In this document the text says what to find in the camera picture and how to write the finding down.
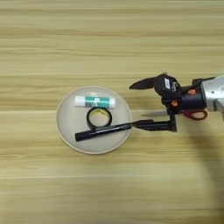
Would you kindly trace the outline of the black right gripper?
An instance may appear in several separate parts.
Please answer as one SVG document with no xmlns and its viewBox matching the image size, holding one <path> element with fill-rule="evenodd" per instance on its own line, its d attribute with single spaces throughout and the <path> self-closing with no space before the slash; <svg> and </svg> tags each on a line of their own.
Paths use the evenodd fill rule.
<svg viewBox="0 0 224 224">
<path fill-rule="evenodd" d="M 148 131 L 170 130 L 177 131 L 176 114 L 188 111 L 200 111 L 206 108 L 200 85 L 206 79 L 195 79 L 190 86 L 181 87 L 178 81 L 167 76 L 163 78 L 162 103 L 166 106 L 170 121 L 154 122 L 153 120 L 139 120 L 132 123 L 135 128 Z M 146 78 L 133 83 L 130 89 L 154 88 L 154 78 Z"/>
</svg>

